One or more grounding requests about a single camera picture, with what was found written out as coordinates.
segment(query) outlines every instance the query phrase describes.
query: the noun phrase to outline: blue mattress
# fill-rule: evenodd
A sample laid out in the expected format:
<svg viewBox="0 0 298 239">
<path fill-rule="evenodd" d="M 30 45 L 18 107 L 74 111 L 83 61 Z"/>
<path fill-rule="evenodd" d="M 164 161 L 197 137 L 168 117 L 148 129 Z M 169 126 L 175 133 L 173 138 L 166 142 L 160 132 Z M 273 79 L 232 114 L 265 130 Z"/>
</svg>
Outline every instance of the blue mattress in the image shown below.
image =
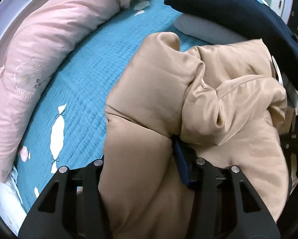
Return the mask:
<svg viewBox="0 0 298 239">
<path fill-rule="evenodd" d="M 145 13 L 135 16 L 134 5 L 103 24 L 67 57 L 42 94 L 22 140 L 30 159 L 16 159 L 18 188 L 26 211 L 50 178 L 53 157 L 50 151 L 51 129 L 58 107 L 67 104 L 64 145 L 57 167 L 80 168 L 102 156 L 106 135 L 105 100 L 143 39 L 152 33 L 171 31 L 181 40 L 181 51 L 206 42 L 184 35 L 173 27 L 181 14 L 164 0 L 148 0 Z"/>
</svg>

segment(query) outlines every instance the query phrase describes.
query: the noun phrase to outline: navy blue fabric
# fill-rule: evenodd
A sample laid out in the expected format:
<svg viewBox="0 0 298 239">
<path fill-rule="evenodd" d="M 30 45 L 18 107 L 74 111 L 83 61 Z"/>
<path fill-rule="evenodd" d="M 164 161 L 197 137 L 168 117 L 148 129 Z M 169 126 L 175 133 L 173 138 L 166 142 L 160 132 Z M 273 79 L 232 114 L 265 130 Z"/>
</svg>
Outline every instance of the navy blue fabric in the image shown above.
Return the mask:
<svg viewBox="0 0 298 239">
<path fill-rule="evenodd" d="M 256 0 L 164 0 L 182 13 L 216 22 L 248 38 L 261 38 L 298 90 L 298 39 L 267 5 Z"/>
</svg>

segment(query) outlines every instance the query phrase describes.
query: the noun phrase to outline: pillow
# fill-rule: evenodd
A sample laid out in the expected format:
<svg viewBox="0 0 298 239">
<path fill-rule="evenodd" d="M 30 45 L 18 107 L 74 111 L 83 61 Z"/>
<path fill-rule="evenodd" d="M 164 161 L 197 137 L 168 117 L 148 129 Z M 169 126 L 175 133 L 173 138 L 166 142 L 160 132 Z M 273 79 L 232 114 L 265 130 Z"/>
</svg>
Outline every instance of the pillow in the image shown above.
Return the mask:
<svg viewBox="0 0 298 239">
<path fill-rule="evenodd" d="M 0 181 L 42 91 L 75 44 L 130 0 L 49 0 L 30 14 L 11 40 L 0 69 Z"/>
<path fill-rule="evenodd" d="M 211 44 L 233 44 L 248 39 L 215 22 L 190 14 L 180 15 L 173 25 L 182 33 Z"/>
</svg>

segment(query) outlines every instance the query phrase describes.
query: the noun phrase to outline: gray pillow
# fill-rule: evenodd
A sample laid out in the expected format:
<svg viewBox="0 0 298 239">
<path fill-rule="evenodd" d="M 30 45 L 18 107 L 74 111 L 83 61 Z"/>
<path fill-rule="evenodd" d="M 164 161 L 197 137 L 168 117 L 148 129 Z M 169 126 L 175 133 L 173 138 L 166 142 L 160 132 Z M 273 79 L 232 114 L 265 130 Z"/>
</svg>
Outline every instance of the gray pillow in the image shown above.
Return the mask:
<svg viewBox="0 0 298 239">
<path fill-rule="evenodd" d="M 173 25 L 182 33 L 204 40 L 211 44 L 232 44 L 248 40 L 247 38 L 215 22 L 190 14 L 180 15 Z"/>
</svg>

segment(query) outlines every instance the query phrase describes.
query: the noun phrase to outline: white cabinet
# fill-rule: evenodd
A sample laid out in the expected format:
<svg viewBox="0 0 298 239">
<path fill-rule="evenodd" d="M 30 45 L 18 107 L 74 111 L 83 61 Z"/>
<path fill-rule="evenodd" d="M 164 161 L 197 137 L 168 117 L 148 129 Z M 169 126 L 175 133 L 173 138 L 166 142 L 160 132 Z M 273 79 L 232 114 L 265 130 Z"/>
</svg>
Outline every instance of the white cabinet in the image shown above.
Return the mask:
<svg viewBox="0 0 298 239">
<path fill-rule="evenodd" d="M 284 7 L 284 0 L 272 0 L 271 9 L 276 12 L 278 16 L 282 16 Z"/>
</svg>

